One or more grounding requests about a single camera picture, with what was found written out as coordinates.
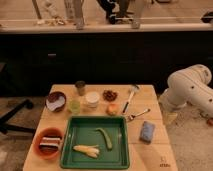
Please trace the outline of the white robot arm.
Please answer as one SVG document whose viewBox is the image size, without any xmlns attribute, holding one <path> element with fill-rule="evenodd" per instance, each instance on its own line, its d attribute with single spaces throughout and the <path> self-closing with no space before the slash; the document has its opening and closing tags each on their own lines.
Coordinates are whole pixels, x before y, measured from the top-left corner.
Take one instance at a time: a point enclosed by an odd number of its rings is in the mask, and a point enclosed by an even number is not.
<svg viewBox="0 0 213 171">
<path fill-rule="evenodd" d="M 205 65 L 196 64 L 175 71 L 168 77 L 168 88 L 159 97 L 159 102 L 168 112 L 189 102 L 213 117 L 213 88 L 208 86 L 211 80 L 212 73 Z"/>
</svg>

